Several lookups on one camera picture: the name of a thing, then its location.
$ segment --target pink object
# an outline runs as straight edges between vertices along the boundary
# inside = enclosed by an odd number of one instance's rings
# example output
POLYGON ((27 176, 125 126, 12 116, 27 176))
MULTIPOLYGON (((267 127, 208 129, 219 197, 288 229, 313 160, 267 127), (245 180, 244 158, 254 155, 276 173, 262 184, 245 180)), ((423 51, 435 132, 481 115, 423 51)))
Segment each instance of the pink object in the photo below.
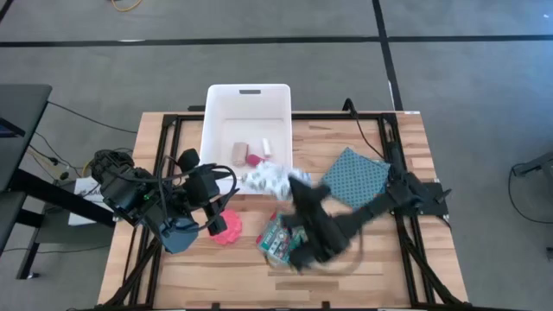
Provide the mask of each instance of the pink object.
POLYGON ((264 158, 258 156, 258 155, 248 155, 246 158, 245 158, 245 162, 248 163, 248 165, 252 166, 252 167, 256 167, 259 163, 265 161, 264 158))
POLYGON ((226 230, 216 236, 210 236, 210 238, 217 244, 232 244, 240 238, 240 233, 242 233, 242 220, 240 220, 238 214, 233 210, 225 210, 220 215, 226 222, 226 230))

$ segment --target polka dot cloth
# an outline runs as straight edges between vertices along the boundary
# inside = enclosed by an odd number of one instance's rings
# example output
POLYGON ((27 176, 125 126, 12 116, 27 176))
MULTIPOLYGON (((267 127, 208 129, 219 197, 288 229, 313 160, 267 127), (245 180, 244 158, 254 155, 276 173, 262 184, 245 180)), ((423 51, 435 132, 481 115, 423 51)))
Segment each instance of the polka dot cloth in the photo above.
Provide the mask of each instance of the polka dot cloth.
POLYGON ((385 190, 390 164, 376 162, 346 148, 322 177, 338 201, 359 209, 385 190))

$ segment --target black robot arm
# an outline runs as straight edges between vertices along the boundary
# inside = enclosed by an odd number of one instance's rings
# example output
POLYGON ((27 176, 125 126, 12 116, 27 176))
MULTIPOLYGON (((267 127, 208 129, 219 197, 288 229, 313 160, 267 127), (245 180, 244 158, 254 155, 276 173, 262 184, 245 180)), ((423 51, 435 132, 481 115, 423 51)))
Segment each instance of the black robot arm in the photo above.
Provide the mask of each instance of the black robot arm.
POLYGON ((202 229, 208 229, 210 235, 226 230, 220 214, 238 191, 236 175, 230 168, 198 165, 200 158, 195 149, 184 151, 176 162, 183 173, 166 179, 135 168, 123 152, 100 150, 91 162, 92 178, 100 185, 104 203, 131 225, 146 225, 170 253, 186 250, 202 229), (220 195, 216 180, 229 176, 231 191, 220 195), (173 179, 178 177, 186 179, 174 185, 173 179), (200 208, 208 219, 204 225, 192 217, 192 212, 200 208))
POLYGON ((443 200, 448 194, 434 196, 416 176, 402 169, 397 146, 391 146, 392 165, 385 192, 353 213, 328 215, 321 201, 330 194, 326 185, 311 188, 294 177, 289 178, 296 212, 283 216, 288 228, 303 226, 308 241, 290 253, 290 264, 297 270, 313 262, 325 263, 341 254, 364 224, 389 211, 412 213, 424 204, 443 200))

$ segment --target white cloth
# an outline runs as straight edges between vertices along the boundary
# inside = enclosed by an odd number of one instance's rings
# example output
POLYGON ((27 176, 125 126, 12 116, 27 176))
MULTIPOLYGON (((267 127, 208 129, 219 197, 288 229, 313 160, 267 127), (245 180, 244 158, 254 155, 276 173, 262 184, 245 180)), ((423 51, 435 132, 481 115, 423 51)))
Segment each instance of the white cloth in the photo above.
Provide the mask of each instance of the white cloth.
POLYGON ((256 170, 242 176, 242 182, 264 194, 272 194, 277 200, 291 200, 289 175, 307 185, 311 185, 311 175, 302 172, 299 168, 287 169, 273 162, 261 162, 256 170))

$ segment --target wooden table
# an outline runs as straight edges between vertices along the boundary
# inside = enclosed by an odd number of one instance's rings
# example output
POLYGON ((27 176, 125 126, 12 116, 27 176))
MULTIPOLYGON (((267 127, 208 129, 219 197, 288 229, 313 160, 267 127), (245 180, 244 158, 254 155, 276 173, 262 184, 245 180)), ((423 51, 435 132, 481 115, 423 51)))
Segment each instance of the wooden table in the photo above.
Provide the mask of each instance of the wooden table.
MULTIPOLYGON (((143 114, 133 153, 138 167, 153 170, 162 116, 161 112, 143 114)), ((423 181, 434 180, 434 164, 421 115, 398 112, 397 121, 409 170, 423 181)), ((361 121, 361 126, 370 143, 382 152, 377 123, 361 121)), ((201 131, 201 121, 184 122, 177 154, 189 148, 199 150, 201 131)), ((168 142, 172 136, 170 128, 168 142)), ((352 120, 293 122, 294 166, 311 173, 315 181, 330 168, 345 147, 378 158, 366 146, 352 120)), ((169 148, 170 143, 167 143, 166 154, 169 148)), ((335 200, 328 200, 323 206, 329 213, 351 210, 335 200)), ((163 253, 155 308, 210 308, 213 302, 220 302, 222 308, 319 308, 322 301, 330 301, 333 308, 409 306, 396 224, 389 215, 365 226, 363 259, 352 274, 325 276, 306 272, 298 276, 291 270, 269 267, 255 245, 256 237, 270 215, 276 209, 290 208, 288 202, 260 195, 235 195, 227 208, 238 212, 243 221, 238 242, 220 246, 208 237, 207 231, 203 231, 188 250, 175 255, 163 253)), ((194 218, 200 224, 206 221, 202 211, 195 213, 194 218)), ((465 301, 467 295, 450 230, 433 216, 419 217, 419 221, 430 266, 450 291, 465 301)), ((117 224, 99 303, 109 299, 123 281, 131 234, 130 225, 117 224)), ((131 255, 131 267, 136 251, 137 243, 131 255)), ((331 263, 328 269, 346 268, 355 262, 358 254, 359 240, 356 238, 350 250, 331 263)), ((416 265, 413 266, 418 297, 424 301, 420 273, 416 265)), ((145 299, 147 283, 147 277, 143 277, 138 302, 145 299)))

